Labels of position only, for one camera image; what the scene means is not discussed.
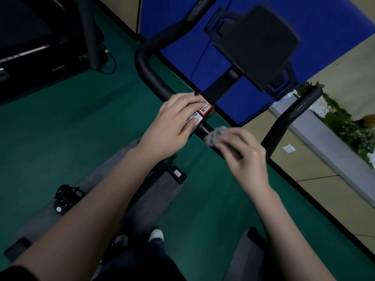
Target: green floor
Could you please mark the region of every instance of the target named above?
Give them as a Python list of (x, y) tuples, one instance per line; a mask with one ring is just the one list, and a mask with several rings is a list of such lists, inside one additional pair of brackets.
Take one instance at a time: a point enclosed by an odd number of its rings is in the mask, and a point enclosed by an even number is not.
[[(88, 71), (0, 107), (0, 251), (58, 186), (76, 183), (140, 137), (161, 104), (135, 71), (139, 44), (98, 9), (96, 20), (116, 57), (115, 74)], [(173, 89), (189, 90), (162, 63), (153, 59), (152, 64)], [(226, 124), (218, 115), (209, 123)], [(178, 153), (176, 165), (188, 179), (158, 222), (167, 253), (189, 281), (221, 280), (245, 228), (262, 231), (259, 218), (225, 162), (197, 137)], [(272, 169), (269, 177), (338, 280), (373, 280), (371, 260)], [(1, 256), (0, 269), (7, 265)]]

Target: person's left hand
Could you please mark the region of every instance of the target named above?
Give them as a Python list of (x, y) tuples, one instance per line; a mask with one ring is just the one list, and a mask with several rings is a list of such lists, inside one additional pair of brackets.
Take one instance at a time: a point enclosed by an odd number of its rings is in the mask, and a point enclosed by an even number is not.
[(185, 146), (198, 118), (190, 118), (204, 107), (201, 95), (180, 93), (163, 103), (156, 119), (144, 133), (138, 149), (146, 152), (155, 163), (173, 155)]

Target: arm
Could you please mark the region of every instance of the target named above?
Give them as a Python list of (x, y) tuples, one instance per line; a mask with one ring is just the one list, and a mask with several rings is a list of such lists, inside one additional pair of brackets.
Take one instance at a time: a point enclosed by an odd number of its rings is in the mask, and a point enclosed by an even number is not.
[[(256, 138), (246, 129), (231, 128), (219, 140), (216, 147), (259, 213), (286, 279), (335, 280), (294, 224), (278, 194), (269, 186), (265, 149)], [(237, 160), (223, 143), (239, 151), (243, 158)]]
[(201, 98), (177, 94), (165, 102), (139, 145), (13, 265), (41, 281), (90, 280), (146, 175), (186, 144), (196, 120), (186, 121)]

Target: forearm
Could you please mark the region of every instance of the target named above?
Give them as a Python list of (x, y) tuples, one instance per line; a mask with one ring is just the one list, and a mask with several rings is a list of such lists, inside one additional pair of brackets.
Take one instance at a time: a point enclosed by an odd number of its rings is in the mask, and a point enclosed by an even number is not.
[(277, 193), (270, 187), (252, 201), (287, 280), (335, 280), (303, 237)]
[(89, 280), (124, 212), (156, 162), (130, 150), (90, 193), (14, 264), (41, 281)]

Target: handlebar grip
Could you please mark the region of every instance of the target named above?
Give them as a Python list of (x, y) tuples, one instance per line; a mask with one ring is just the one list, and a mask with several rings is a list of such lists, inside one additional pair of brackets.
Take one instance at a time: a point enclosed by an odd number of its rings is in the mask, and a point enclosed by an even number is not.
[(151, 55), (187, 34), (215, 1), (198, 0), (182, 20), (145, 40), (136, 50), (134, 61), (138, 75), (161, 101), (167, 101), (175, 92), (152, 70)]
[(262, 141), (262, 146), (266, 150), (265, 159), (272, 156), (276, 147), (279, 145), (288, 127), (304, 113), (318, 98), (323, 95), (323, 90), (312, 86), (304, 92), (272, 125), (267, 135)]

